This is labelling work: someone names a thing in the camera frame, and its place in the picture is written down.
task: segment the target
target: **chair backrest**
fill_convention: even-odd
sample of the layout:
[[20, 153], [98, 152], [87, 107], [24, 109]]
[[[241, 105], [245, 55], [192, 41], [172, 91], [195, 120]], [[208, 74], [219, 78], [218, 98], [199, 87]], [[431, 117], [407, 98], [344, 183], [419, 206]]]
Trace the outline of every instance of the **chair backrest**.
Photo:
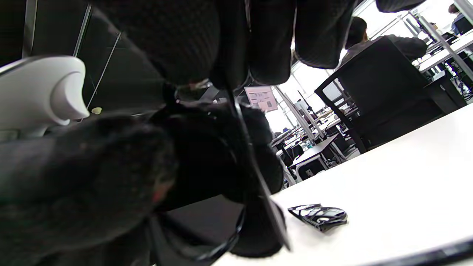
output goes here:
[[375, 41], [337, 72], [344, 90], [363, 113], [428, 83], [388, 37]]
[[[325, 94], [327, 86], [337, 79], [358, 107], [351, 119]], [[349, 134], [363, 153], [441, 113], [424, 92], [427, 85], [428, 81], [391, 40], [383, 37], [346, 62], [315, 92], [350, 129]]]
[[473, 29], [473, 26], [471, 25], [471, 23], [465, 17], [457, 20], [454, 24], [455, 24], [455, 27], [458, 29], [458, 31], [460, 32], [461, 35], [469, 32], [470, 30]]

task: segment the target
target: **white desk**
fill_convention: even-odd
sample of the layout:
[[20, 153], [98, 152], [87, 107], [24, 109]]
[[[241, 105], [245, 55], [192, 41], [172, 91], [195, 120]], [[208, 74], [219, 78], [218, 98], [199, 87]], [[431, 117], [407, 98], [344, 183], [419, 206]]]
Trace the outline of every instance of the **white desk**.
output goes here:
[[473, 237], [472, 116], [464, 107], [273, 196], [283, 209], [342, 208], [349, 224], [324, 235], [285, 211], [293, 253], [215, 265], [360, 266]]
[[[455, 42], [450, 46], [455, 53], [459, 53], [461, 50], [465, 49], [469, 45], [473, 44], [473, 30], [467, 32], [466, 34], [460, 36]], [[436, 55], [430, 57], [426, 61], [422, 62], [419, 66], [419, 71], [424, 73], [425, 71], [433, 68], [438, 65], [440, 62], [447, 60], [452, 57], [452, 55], [447, 50], [442, 50]]]

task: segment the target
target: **black office chair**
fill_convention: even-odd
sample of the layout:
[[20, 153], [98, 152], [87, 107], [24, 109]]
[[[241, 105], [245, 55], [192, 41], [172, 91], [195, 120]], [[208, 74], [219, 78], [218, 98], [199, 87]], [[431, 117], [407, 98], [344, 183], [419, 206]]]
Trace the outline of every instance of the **black office chair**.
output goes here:
[[[337, 80], [358, 107], [348, 119], [325, 90]], [[348, 127], [361, 153], [466, 105], [447, 76], [429, 82], [384, 37], [344, 64], [315, 90]]]
[[463, 35], [473, 29], [472, 24], [465, 17], [457, 20], [454, 25], [460, 32], [460, 35]]

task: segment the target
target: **black cable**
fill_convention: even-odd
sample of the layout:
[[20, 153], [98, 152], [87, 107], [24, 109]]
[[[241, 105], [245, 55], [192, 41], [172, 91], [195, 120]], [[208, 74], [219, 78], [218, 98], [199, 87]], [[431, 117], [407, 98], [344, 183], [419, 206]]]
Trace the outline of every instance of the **black cable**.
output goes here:
[[279, 213], [279, 210], [269, 198], [271, 193], [260, 171], [258, 162], [256, 161], [256, 155], [254, 153], [253, 144], [250, 140], [250, 135], [248, 133], [248, 128], [246, 126], [245, 120], [243, 118], [243, 113], [241, 111], [240, 104], [236, 101], [235, 96], [233, 95], [233, 91], [232, 89], [230, 89], [230, 87], [227, 86], [226, 92], [230, 112], [234, 117], [236, 123], [238, 124], [240, 139], [243, 142], [243, 145], [241, 145], [241, 166], [245, 168], [249, 177], [253, 178], [252, 181], [257, 182], [258, 190], [261, 193], [260, 197], [263, 201], [263, 205], [266, 209], [266, 212], [270, 218], [269, 220], [271, 221], [275, 234], [278, 237], [280, 243], [286, 246], [288, 250], [291, 250], [284, 222]]

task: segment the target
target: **white plastic object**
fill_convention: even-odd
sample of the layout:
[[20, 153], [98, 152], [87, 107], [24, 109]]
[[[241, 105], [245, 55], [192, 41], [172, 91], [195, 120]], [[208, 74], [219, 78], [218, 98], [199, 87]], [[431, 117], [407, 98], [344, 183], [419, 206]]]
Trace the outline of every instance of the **white plastic object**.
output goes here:
[[50, 125], [89, 116], [84, 63], [72, 56], [30, 57], [0, 68], [0, 131], [41, 136]]

